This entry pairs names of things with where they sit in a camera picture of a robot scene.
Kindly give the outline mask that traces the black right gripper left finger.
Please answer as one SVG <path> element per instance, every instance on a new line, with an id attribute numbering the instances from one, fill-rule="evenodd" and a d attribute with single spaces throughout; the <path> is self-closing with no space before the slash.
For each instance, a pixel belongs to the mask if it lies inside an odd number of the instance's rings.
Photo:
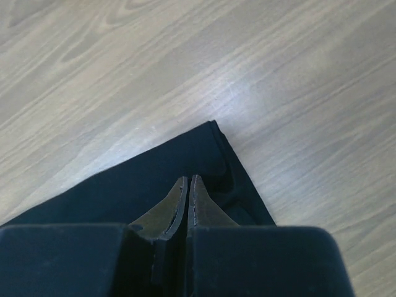
<path id="1" fill-rule="evenodd" d="M 1 228 L 2 296 L 174 296 L 187 178 L 134 222 Z"/>

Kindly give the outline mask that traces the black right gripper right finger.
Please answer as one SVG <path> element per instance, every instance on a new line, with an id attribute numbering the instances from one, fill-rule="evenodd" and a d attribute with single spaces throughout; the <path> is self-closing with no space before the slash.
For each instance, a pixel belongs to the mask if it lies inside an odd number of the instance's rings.
<path id="1" fill-rule="evenodd" d="M 241 226 L 191 181 L 186 296 L 353 296 L 333 237 L 309 226 Z"/>

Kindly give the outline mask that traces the black t shirt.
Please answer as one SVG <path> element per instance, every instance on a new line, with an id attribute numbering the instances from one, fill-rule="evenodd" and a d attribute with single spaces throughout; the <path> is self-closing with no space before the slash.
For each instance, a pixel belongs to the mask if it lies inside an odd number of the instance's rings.
<path id="1" fill-rule="evenodd" d="M 130 223 L 180 177 L 201 176 L 209 196 L 240 225 L 272 225 L 248 173 L 215 121 L 97 173 L 10 221 L 11 225 Z"/>

